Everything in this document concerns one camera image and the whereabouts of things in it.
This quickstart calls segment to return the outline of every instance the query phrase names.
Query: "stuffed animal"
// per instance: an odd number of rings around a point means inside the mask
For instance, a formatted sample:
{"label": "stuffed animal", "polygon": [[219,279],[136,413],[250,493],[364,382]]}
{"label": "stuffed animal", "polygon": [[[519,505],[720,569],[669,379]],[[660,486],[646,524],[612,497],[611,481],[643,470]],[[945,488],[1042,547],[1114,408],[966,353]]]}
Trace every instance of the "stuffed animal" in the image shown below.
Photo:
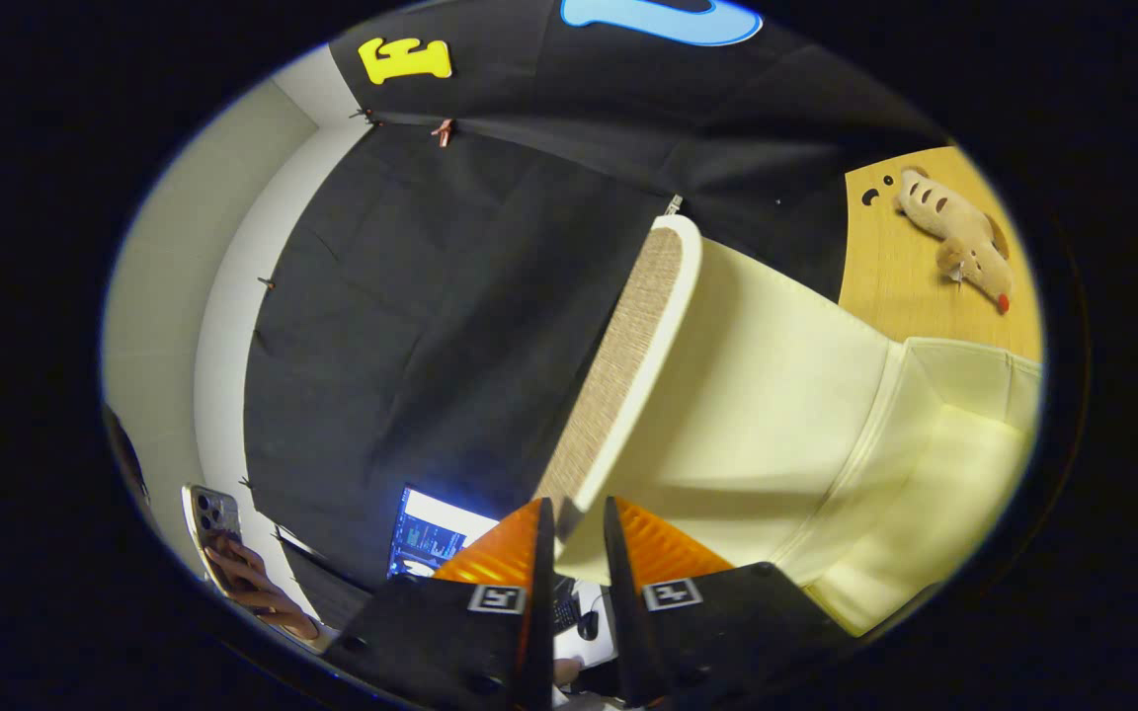
{"label": "stuffed animal", "polygon": [[917,167],[902,168],[902,187],[894,209],[918,229],[942,239],[939,270],[957,282],[968,281],[1007,311],[1013,270],[1007,265],[1007,239],[984,214]]}

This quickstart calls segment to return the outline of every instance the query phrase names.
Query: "yellow foam letter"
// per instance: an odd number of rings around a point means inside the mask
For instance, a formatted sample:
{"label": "yellow foam letter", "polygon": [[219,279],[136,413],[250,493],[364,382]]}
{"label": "yellow foam letter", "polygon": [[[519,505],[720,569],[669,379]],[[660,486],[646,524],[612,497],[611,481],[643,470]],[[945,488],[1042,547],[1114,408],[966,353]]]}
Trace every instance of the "yellow foam letter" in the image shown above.
{"label": "yellow foam letter", "polygon": [[[451,52],[446,49],[445,41],[430,41],[419,52],[411,52],[420,46],[419,40],[397,40],[380,47],[384,41],[384,38],[377,36],[376,40],[365,41],[357,49],[372,84],[385,84],[385,80],[394,76],[432,75],[438,78],[451,76]],[[376,56],[377,47],[384,58]]]}

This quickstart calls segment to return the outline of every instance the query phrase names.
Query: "blue foam letter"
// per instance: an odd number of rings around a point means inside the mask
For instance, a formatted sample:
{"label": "blue foam letter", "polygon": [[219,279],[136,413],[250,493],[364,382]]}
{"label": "blue foam letter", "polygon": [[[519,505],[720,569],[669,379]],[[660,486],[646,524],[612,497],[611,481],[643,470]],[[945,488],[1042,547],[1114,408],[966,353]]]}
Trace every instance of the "blue foam letter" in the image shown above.
{"label": "blue foam letter", "polygon": [[564,0],[560,18],[569,26],[605,23],[701,47],[735,44],[762,27],[758,13],[723,0],[708,1],[708,10],[690,13],[646,0]]}

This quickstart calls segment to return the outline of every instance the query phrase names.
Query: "computer mouse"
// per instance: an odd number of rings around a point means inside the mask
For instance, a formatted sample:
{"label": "computer mouse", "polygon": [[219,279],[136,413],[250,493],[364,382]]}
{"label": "computer mouse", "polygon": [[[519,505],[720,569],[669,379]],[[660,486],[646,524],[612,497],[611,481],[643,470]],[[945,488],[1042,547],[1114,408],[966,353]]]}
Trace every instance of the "computer mouse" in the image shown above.
{"label": "computer mouse", "polygon": [[600,634],[600,612],[592,610],[578,620],[578,636],[591,642]]}

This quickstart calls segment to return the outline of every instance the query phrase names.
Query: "keyboard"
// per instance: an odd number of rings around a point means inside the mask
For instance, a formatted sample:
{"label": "keyboard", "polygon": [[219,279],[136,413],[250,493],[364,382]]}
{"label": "keyboard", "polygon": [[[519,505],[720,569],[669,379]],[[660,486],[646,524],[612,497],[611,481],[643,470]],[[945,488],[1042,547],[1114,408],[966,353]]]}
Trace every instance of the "keyboard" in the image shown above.
{"label": "keyboard", "polygon": [[578,611],[577,595],[556,595],[555,604],[551,610],[552,636],[578,626],[578,620],[582,618],[582,612]]}

